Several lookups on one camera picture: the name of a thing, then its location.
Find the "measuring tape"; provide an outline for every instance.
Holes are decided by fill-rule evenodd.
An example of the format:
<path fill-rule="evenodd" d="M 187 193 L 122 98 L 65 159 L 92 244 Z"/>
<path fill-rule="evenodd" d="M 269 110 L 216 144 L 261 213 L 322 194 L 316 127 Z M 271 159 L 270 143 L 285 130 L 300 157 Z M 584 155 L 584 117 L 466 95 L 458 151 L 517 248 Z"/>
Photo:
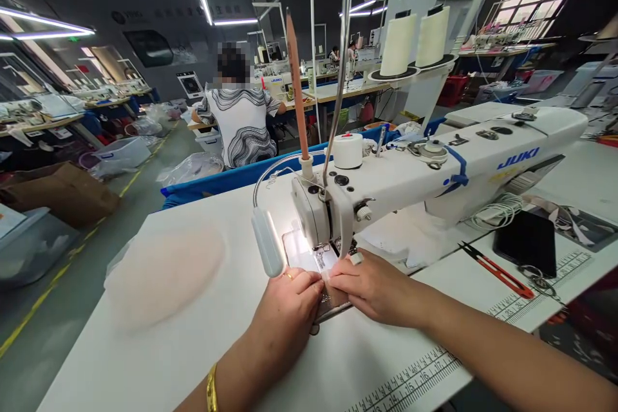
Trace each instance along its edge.
<path fill-rule="evenodd" d="M 573 251 L 560 259 L 557 262 L 556 279 L 552 282 L 554 288 L 560 288 L 574 272 L 587 266 L 591 258 L 592 255 L 587 252 Z M 534 299 L 524 299 L 512 294 L 489 308 L 486 313 L 514 324 L 547 299 L 551 298 L 538 294 Z M 346 412 L 403 412 L 460 368 L 464 367 L 453 354 L 436 346 Z"/>

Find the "yellow floor line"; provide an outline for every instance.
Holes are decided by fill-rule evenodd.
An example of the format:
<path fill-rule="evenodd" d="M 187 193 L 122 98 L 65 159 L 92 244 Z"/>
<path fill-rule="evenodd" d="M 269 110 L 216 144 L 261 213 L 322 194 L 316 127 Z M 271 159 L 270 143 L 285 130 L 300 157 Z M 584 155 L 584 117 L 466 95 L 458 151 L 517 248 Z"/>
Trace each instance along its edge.
<path fill-rule="evenodd" d="M 177 125 L 178 125 L 178 121 L 176 121 L 176 123 L 172 127 L 172 130 L 175 129 Z M 150 156 L 150 158 L 148 158 L 147 162 L 150 161 L 150 159 L 152 159 L 152 157 L 156 154 L 156 152 L 161 149 L 161 147 L 165 144 L 165 142 L 167 141 L 167 138 L 169 137 L 171 133 L 172 131 L 170 130 L 170 132 L 161 141 L 159 146 L 153 151 L 152 155 Z M 120 195 L 119 195 L 120 197 L 123 197 L 124 194 L 129 189 L 129 187 L 133 185 L 133 182 L 135 182 L 135 179 L 137 179 L 139 175 L 142 173 L 142 169 L 144 168 L 145 164 L 146 163 L 142 164 L 142 167 L 140 168 L 140 170 L 135 173 L 135 175 L 129 181 L 127 186 L 122 189 L 122 192 L 120 192 Z M 90 237 L 92 237 L 96 233 L 96 231 L 98 231 L 98 226 L 101 225 L 101 223 L 105 219 L 106 218 L 102 218 L 100 221 L 97 222 L 97 226 L 95 227 L 95 229 L 92 230 L 88 235 L 84 237 L 84 239 L 82 240 L 82 244 L 79 248 L 72 249 L 68 252 L 69 263 L 56 273 L 56 275 L 52 279 L 51 283 L 48 285 L 45 292 L 41 296 L 39 296 L 36 302 L 32 305 L 32 307 L 30 308 L 30 311 L 28 311 L 28 313 L 26 314 L 26 317 L 24 317 L 24 319 L 21 321 L 19 326 L 17 326 L 17 328 L 13 330 L 13 333 L 11 333 L 11 335 L 4 341 L 4 343 L 2 343 L 2 346 L 0 346 L 0 359 L 2 359 L 6 351 L 15 342 L 15 340 L 17 339 L 21 331 L 28 324 L 28 322 L 30 322 L 30 319 L 34 316 L 35 312 L 39 309 L 39 307 L 41 307 L 41 305 L 43 304 L 43 301 L 47 299 L 47 297 L 50 295 L 52 290 L 58 285 L 59 279 L 66 273 L 67 270 L 69 270 L 69 267 L 71 266 L 71 261 L 73 261 L 73 259 L 75 259 L 77 255 L 80 254 L 84 250 L 84 248 L 86 247 L 86 244 L 85 244 L 86 240 L 88 240 Z"/>

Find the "patterned shirt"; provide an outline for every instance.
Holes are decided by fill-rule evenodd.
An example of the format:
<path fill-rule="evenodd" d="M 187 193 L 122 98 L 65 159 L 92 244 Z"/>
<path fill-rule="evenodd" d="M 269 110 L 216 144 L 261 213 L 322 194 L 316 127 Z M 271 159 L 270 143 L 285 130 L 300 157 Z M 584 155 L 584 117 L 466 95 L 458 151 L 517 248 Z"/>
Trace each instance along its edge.
<path fill-rule="evenodd" d="M 223 162 L 235 168 L 277 154 L 266 128 L 266 115 L 274 116 L 281 102 L 261 88 L 212 89 L 197 107 L 202 122 L 216 119 L 223 142 Z"/>

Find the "smartphone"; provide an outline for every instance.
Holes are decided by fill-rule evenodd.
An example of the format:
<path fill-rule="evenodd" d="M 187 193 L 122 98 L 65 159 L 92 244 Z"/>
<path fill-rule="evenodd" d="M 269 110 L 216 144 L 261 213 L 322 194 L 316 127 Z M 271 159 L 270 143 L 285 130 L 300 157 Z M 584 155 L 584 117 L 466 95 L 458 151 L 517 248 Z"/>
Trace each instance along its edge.
<path fill-rule="evenodd" d="M 545 278 L 556 277 L 554 224 L 531 212 L 521 211 L 496 231 L 494 252 L 514 264 L 535 266 Z"/>

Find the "blue tape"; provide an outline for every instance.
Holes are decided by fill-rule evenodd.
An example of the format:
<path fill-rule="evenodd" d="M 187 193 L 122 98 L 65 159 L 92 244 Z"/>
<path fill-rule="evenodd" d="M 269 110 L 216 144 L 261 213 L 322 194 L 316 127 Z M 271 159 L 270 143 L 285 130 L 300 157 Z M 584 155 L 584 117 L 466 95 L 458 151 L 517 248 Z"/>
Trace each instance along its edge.
<path fill-rule="evenodd" d="M 445 145 L 444 147 L 451 154 L 451 156 L 453 156 L 453 158 L 459 161 L 459 174 L 453 174 L 451 176 L 451 186 L 438 196 L 442 196 L 454 190 L 457 190 L 462 185 L 465 187 L 469 182 L 468 176 L 465 174 L 465 167 L 467 165 L 467 162 L 465 161 L 463 156 L 457 153 L 453 148 L 449 147 L 448 145 Z"/>

